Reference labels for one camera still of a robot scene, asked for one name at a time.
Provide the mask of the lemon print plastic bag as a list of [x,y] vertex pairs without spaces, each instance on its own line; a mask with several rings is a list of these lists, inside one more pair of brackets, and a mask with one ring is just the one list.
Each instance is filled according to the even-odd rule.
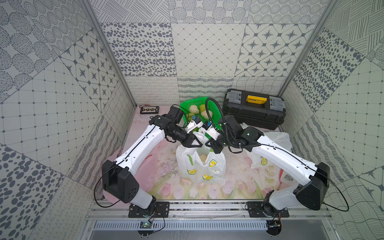
[[[203,164],[199,155],[207,155]],[[203,145],[201,148],[186,148],[179,145],[176,158],[180,177],[194,184],[220,184],[224,181],[227,161],[223,153],[216,154]]]

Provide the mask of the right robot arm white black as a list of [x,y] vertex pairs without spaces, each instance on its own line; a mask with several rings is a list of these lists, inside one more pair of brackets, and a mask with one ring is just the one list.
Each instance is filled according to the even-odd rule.
[[330,167],[325,163],[315,164],[304,160],[272,141],[262,131],[247,127],[243,129],[233,116],[226,116],[219,121],[221,130],[206,122],[202,130],[211,139],[206,145],[216,154],[223,148],[231,147],[246,150],[266,158],[286,173],[297,183],[281,191],[270,191],[263,200],[262,210],[268,216],[298,205],[318,211],[329,188]]

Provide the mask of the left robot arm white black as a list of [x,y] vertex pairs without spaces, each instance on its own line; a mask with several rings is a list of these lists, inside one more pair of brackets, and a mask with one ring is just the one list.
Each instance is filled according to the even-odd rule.
[[179,126],[184,112],[172,106],[167,114],[151,118],[149,125],[138,140],[115,161],[105,161],[102,165],[102,177],[99,182],[107,193],[125,204],[133,204],[149,213],[155,210],[156,198],[140,187],[135,179],[139,167],[145,158],[162,140],[172,138],[186,148],[200,148],[202,142],[192,130],[203,126],[198,117],[185,128]]

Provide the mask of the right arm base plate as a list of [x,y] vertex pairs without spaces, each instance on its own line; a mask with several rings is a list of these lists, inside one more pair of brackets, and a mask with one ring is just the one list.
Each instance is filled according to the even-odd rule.
[[250,218],[288,218],[290,216],[287,209],[277,210],[270,204],[264,204],[262,201],[247,202],[245,209],[248,211]]

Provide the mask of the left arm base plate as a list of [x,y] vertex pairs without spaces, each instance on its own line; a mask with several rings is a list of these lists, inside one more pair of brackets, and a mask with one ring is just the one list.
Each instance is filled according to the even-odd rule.
[[143,209],[137,205],[131,205],[129,208],[129,218],[149,218],[156,214],[156,217],[167,218],[169,216],[170,202],[156,201]]

